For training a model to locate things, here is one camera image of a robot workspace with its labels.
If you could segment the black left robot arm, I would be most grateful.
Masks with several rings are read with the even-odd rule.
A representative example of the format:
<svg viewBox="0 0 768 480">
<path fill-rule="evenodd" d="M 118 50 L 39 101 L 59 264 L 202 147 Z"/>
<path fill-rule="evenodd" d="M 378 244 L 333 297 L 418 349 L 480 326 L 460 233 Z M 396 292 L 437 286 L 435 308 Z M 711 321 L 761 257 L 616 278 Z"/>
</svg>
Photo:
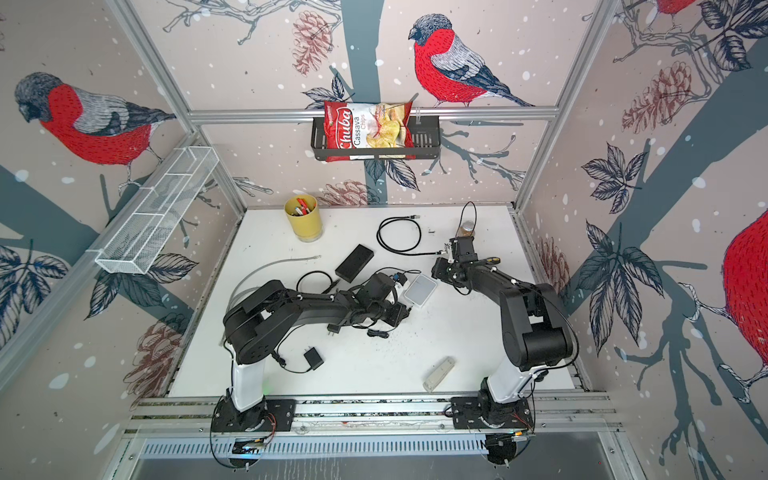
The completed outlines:
<svg viewBox="0 0 768 480">
<path fill-rule="evenodd" d="M 232 306 L 222 321 L 222 344 L 232 356 L 228 396 L 235 410 L 244 413 L 263 403 L 265 362 L 293 330 L 315 324 L 330 330 L 399 326 L 410 313 L 397 291 L 406 283 L 405 271 L 389 268 L 335 293 L 303 293 L 271 280 Z"/>
</svg>

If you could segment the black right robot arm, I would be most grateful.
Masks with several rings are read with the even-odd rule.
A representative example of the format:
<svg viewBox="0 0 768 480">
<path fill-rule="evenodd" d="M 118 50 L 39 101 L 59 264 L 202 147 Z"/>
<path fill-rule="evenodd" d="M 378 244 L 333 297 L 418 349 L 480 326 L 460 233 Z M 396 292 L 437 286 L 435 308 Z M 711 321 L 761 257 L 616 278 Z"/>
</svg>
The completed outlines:
<svg viewBox="0 0 768 480">
<path fill-rule="evenodd" d="M 485 378 L 480 405 L 500 409 L 527 398 L 536 381 L 570 365 L 579 348 L 550 284 L 522 281 L 500 270 L 497 257 L 480 258 L 471 237 L 454 237 L 431 276 L 462 295 L 481 294 L 499 307 L 505 359 Z"/>
</svg>

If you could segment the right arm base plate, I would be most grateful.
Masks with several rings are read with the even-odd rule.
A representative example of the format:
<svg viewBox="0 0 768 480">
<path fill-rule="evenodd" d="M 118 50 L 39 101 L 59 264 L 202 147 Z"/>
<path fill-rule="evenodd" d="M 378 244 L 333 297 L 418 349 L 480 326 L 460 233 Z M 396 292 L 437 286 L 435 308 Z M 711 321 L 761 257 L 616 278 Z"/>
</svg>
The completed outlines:
<svg viewBox="0 0 768 480">
<path fill-rule="evenodd" d="M 527 400 L 500 404 L 490 399 L 452 397 L 443 414 L 457 430 L 518 429 L 531 430 L 533 413 Z"/>
</svg>

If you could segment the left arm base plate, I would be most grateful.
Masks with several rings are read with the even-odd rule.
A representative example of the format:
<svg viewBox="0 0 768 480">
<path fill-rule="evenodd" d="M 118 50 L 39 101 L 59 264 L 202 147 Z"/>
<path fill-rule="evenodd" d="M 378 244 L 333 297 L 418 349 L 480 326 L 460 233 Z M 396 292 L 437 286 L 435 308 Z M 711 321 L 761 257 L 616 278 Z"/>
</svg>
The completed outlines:
<svg viewBox="0 0 768 480">
<path fill-rule="evenodd" d="M 288 432 L 297 402 L 294 399 L 265 397 L 256 406 L 240 412 L 229 395 L 220 398 L 214 408 L 212 433 Z"/>
</svg>

